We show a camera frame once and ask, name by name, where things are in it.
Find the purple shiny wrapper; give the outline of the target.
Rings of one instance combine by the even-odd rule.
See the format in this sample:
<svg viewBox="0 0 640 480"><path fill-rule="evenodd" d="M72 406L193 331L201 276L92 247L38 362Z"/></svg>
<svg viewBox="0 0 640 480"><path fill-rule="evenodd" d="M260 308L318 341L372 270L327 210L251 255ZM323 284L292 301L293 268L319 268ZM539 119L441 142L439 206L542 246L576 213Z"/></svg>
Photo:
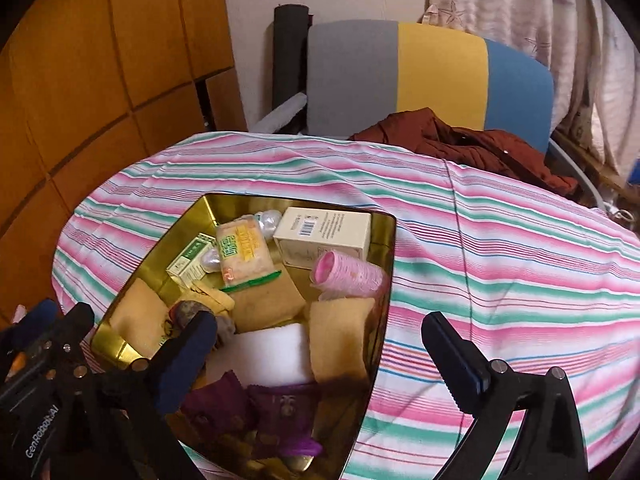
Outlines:
<svg viewBox="0 0 640 480"><path fill-rule="evenodd" d="M233 370L216 382L192 390L180 410L193 419L205 420L222 434L240 434L253 421L250 399Z"/></svg>

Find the small dark pebble toy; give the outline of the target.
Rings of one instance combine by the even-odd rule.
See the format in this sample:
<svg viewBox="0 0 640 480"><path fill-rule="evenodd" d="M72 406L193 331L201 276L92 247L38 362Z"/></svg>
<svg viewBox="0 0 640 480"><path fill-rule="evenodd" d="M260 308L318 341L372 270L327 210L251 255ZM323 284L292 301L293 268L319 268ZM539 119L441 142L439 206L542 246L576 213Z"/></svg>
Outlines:
<svg viewBox="0 0 640 480"><path fill-rule="evenodd" d="M212 318L215 320L215 349L224 348L236 334L235 322L228 311L215 312L196 300L179 300L169 309L168 318L176 330L185 330L194 318Z"/></svg>

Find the small cream green box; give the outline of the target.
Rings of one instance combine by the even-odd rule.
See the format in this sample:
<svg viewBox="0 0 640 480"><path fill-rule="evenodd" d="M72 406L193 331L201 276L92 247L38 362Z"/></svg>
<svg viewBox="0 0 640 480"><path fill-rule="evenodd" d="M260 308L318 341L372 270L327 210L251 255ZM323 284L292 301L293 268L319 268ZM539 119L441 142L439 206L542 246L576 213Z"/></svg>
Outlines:
<svg viewBox="0 0 640 480"><path fill-rule="evenodd" d="M168 276L180 287L189 289L194 281L204 278L206 271L201 258L216 244L216 238L205 233L198 233L196 237L168 264Z"/></svg>

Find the white sponge block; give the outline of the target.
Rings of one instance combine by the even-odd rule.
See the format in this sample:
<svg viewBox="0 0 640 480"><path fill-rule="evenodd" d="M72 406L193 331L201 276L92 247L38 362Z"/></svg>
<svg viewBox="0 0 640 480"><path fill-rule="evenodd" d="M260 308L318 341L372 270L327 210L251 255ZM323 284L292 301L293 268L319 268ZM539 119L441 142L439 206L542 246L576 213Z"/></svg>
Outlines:
<svg viewBox="0 0 640 480"><path fill-rule="evenodd" d="M306 326L285 326L234 335L206 361L208 384L233 372L242 387L284 387L314 381Z"/></svg>

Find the purple pouch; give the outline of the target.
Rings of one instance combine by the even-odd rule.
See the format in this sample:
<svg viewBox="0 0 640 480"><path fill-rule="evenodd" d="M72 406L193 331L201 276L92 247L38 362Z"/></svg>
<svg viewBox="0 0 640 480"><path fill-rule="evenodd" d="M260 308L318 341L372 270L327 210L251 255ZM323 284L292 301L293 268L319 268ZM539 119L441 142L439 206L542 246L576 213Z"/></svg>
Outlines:
<svg viewBox="0 0 640 480"><path fill-rule="evenodd" d="M320 402L314 382L284 387L251 385L247 388L257 416L252 456L316 457L322 446L312 437Z"/></svg>

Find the large yellow sponge block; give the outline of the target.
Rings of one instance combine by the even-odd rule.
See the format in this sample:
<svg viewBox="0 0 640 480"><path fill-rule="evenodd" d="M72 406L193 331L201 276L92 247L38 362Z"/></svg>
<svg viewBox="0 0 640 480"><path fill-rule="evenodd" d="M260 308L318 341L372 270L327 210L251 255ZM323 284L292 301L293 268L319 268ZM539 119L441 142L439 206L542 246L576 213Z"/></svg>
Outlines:
<svg viewBox="0 0 640 480"><path fill-rule="evenodd" d="M280 275L269 283L232 292L235 302L230 315L239 333L264 330L294 320L307 301L297 289L284 266Z"/></svg>

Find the small yellow sponge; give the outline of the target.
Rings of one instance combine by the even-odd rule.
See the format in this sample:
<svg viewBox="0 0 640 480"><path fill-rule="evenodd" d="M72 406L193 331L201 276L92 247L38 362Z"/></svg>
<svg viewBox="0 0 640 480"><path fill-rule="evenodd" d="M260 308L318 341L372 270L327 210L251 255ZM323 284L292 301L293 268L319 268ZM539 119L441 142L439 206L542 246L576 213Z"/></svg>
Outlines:
<svg viewBox="0 0 640 480"><path fill-rule="evenodd" d="M367 382L364 362L373 298L314 302L308 313L310 365L319 384Z"/></svg>

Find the clear plastic ball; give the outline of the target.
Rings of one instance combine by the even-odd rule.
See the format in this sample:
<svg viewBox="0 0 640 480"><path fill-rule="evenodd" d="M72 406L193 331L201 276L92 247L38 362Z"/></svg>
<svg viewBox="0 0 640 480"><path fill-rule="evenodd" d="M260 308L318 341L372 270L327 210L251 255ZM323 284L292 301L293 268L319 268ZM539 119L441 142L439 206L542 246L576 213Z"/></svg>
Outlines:
<svg viewBox="0 0 640 480"><path fill-rule="evenodd" d="M282 219L280 211L275 209L258 211L254 214L254 218L258 223L260 232L262 233L265 241L269 242L272 240Z"/></svg>

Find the pink hair roller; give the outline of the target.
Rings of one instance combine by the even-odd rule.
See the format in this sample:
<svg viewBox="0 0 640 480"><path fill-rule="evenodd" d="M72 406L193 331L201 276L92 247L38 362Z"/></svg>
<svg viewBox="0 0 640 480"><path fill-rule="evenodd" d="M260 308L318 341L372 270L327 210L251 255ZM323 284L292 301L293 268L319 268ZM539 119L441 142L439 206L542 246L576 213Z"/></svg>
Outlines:
<svg viewBox="0 0 640 480"><path fill-rule="evenodd" d="M330 250L324 252L310 272L311 285L321 300L341 298L380 298L390 279L376 264Z"/></svg>

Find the cream cardboard box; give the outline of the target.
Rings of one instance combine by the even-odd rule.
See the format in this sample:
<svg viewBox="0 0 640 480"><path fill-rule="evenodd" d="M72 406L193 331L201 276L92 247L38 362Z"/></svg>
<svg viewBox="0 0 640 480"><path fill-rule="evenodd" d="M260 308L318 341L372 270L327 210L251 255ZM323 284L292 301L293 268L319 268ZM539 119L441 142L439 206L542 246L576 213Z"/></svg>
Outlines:
<svg viewBox="0 0 640 480"><path fill-rule="evenodd" d="M368 212L288 207L273 239L286 266L310 270L330 250L366 261L371 226Z"/></svg>

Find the striped pink green bedsheet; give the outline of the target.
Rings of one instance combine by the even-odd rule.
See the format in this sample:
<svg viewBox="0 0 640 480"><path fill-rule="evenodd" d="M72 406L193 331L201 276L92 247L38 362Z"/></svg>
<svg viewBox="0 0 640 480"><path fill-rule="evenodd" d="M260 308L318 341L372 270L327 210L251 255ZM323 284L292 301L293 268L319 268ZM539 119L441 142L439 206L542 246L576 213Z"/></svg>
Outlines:
<svg viewBox="0 0 640 480"><path fill-rule="evenodd" d="M265 195L396 218L382 362L344 475L429 479L470 426L426 354L442 312L514 370L566 371L590 466L639 426L639 242L550 192L393 146L213 132L113 174L58 239L63 308L103 314L154 243L206 193Z"/></svg>

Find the cluttered wooden desk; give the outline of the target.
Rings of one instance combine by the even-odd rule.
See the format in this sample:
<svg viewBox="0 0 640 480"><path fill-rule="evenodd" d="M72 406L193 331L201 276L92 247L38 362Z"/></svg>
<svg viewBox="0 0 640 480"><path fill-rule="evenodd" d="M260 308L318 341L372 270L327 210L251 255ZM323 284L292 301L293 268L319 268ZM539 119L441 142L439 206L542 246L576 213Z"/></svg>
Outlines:
<svg viewBox="0 0 640 480"><path fill-rule="evenodd" d="M612 221L639 234L638 183L629 183L559 131L550 138L548 159L578 181L573 195L577 203L595 206Z"/></svg>

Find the dark red blanket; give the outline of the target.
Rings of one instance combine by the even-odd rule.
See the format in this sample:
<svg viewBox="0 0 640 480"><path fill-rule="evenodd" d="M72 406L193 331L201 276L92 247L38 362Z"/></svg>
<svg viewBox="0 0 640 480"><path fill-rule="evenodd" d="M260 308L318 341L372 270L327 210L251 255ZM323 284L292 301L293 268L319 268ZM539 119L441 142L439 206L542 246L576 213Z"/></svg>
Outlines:
<svg viewBox="0 0 640 480"><path fill-rule="evenodd" d="M388 115L349 137L352 141L393 145L434 158L500 174L567 197L577 180L555 174L544 154L513 133L500 129L451 127L428 108Z"/></svg>

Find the wooden wardrobe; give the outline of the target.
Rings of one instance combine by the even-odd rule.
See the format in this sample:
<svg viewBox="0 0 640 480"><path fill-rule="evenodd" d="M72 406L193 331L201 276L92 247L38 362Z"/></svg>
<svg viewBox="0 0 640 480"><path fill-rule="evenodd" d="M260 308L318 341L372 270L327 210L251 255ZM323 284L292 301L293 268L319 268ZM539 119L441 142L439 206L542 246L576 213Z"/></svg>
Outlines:
<svg viewBox="0 0 640 480"><path fill-rule="evenodd" d="M52 295L58 237L117 171L244 130L226 0L35 0L1 50L1 321Z"/></svg>

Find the patterned beige curtain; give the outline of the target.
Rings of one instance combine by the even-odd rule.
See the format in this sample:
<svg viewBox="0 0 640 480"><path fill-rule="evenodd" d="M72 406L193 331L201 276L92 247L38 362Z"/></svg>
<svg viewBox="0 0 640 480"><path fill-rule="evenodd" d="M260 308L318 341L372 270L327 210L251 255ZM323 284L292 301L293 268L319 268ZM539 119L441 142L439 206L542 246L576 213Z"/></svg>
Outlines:
<svg viewBox="0 0 640 480"><path fill-rule="evenodd" d="M551 127L626 178L639 158L639 51L605 0L427 0L426 24L519 50L554 81Z"/></svg>

